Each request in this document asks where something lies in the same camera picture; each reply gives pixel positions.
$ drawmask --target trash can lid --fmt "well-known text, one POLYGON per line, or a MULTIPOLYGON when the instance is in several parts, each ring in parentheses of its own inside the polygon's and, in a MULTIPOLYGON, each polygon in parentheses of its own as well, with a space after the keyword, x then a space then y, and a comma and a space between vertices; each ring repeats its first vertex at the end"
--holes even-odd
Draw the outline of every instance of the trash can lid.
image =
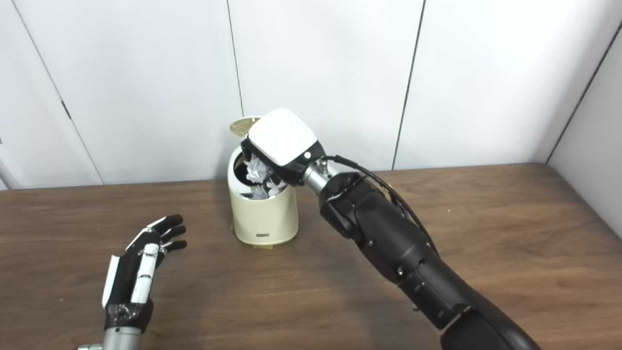
POLYGON ((253 124, 257 123, 260 116, 245 116, 242 119, 236 120, 229 126, 229 131, 237 137, 244 137, 248 134, 253 124))

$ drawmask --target black fingertip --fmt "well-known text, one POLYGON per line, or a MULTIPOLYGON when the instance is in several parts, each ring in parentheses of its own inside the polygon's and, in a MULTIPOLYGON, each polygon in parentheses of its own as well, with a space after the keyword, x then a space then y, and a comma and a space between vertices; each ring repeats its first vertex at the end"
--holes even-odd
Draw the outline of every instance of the black fingertip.
POLYGON ((176 240, 175 242, 171 242, 169 245, 167 245, 166 250, 168 252, 172 252, 173 250, 180 250, 184 249, 185 247, 188 247, 188 242, 184 240, 176 240))
POLYGON ((166 243, 170 241, 172 238, 175 238, 179 235, 183 235, 184 233, 186 233, 186 226, 184 225, 175 226, 172 229, 164 232, 164 234, 162 234, 162 237, 160 239, 162 243, 166 243))
POLYGON ((165 216, 164 219, 151 228, 158 232, 166 232, 168 229, 183 224, 183 217, 179 214, 165 216))

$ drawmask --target white cabinet door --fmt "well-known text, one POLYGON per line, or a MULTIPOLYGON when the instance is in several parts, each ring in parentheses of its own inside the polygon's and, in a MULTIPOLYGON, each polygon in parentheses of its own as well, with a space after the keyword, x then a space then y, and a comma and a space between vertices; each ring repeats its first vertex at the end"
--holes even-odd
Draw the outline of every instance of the white cabinet door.
POLYGON ((242 116, 226 0, 16 0, 104 183, 225 175, 242 116))
POLYGON ((230 7, 244 114, 288 108, 327 153, 390 169, 422 1, 230 7))
POLYGON ((622 237, 622 35, 618 34, 550 165, 622 237))
POLYGON ((0 1, 0 140, 12 189, 101 184, 10 1, 0 1))
POLYGON ((620 21, 615 0, 427 1, 396 168, 545 162, 620 21))

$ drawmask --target robotic arm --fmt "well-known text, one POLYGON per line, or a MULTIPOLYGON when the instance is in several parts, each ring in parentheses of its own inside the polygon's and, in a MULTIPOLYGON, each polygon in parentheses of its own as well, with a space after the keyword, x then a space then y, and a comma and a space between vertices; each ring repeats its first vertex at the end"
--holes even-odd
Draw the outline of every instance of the robotic arm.
POLYGON ((169 242, 186 232, 181 215, 165 216, 142 229, 121 257, 112 256, 101 304, 106 313, 103 344, 82 345, 78 350, 138 350, 154 303, 149 298, 156 268, 186 241, 169 242))
POLYGON ((317 194, 320 215, 352 239, 436 328, 444 329, 444 350, 540 350, 443 262, 425 227, 390 185, 352 161, 327 156, 311 129, 291 111, 281 108, 259 119, 241 145, 247 158, 255 154, 286 183, 306 185, 317 194), (329 161, 357 172, 337 173, 329 161))

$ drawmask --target black cable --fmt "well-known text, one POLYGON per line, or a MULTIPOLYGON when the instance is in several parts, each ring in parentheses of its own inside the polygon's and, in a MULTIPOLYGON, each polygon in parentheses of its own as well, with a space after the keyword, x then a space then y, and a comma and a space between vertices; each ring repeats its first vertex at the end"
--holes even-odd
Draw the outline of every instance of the black cable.
POLYGON ((347 158, 344 158, 342 156, 339 156, 339 155, 324 156, 324 157, 322 157, 322 159, 333 161, 333 162, 338 163, 338 164, 343 164, 345 166, 348 166, 349 168, 358 170, 361 173, 367 175, 368 177, 371 177, 374 181, 376 181, 383 189, 387 190, 387 192, 391 196, 391 202, 393 203, 393 205, 395 205, 398 208, 400 208, 400 210, 402 210, 402 212, 404 212, 404 210, 406 210, 406 212, 408 213, 408 216, 411 217, 411 219, 415 222, 415 224, 419 227, 419 229, 423 233, 425 233, 425 235, 428 237, 428 240, 430 242, 430 246, 432 247, 432 250, 434 250, 434 252, 438 253, 438 251, 436 249, 436 246, 434 245, 434 241, 432 241, 432 238, 431 238, 430 234, 425 229, 425 227, 424 227, 423 223, 421 222, 421 220, 419 220, 419 217, 417 217, 417 214, 415 214, 415 212, 408 205, 408 203, 393 189, 393 187, 391 187, 391 185, 389 185, 387 182, 385 182, 380 177, 378 177, 378 175, 376 175, 376 174, 372 173, 371 171, 365 169, 364 167, 360 166, 357 162, 351 161, 351 160, 349 160, 347 158))

